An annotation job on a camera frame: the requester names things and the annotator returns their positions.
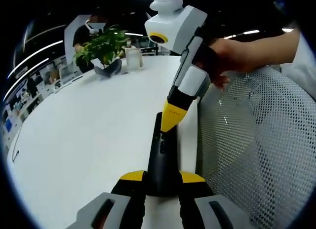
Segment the person's right hand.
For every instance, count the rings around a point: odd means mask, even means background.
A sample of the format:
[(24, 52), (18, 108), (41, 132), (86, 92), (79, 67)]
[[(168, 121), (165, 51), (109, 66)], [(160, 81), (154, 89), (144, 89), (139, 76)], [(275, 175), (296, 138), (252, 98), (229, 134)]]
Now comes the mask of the person's right hand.
[(209, 48), (217, 54), (211, 83), (222, 91), (225, 90), (224, 85), (230, 82), (230, 78), (223, 72), (247, 73), (256, 68), (248, 42), (219, 38), (210, 44)]

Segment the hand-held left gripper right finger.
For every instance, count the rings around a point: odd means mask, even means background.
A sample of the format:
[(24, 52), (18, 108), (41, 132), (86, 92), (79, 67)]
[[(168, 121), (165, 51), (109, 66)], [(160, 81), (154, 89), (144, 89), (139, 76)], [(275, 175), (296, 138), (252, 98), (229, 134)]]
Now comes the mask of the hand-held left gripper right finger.
[(180, 171), (180, 217), (185, 229), (249, 229), (248, 214), (221, 194), (214, 195), (198, 174)]

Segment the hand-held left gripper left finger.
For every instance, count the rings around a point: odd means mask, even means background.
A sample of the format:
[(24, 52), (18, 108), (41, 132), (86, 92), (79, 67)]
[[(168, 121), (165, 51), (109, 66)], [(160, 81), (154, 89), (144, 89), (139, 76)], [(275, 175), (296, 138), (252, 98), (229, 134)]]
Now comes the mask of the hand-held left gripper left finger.
[(139, 229), (145, 215), (146, 171), (119, 178), (110, 193), (103, 192), (77, 212), (69, 229)]

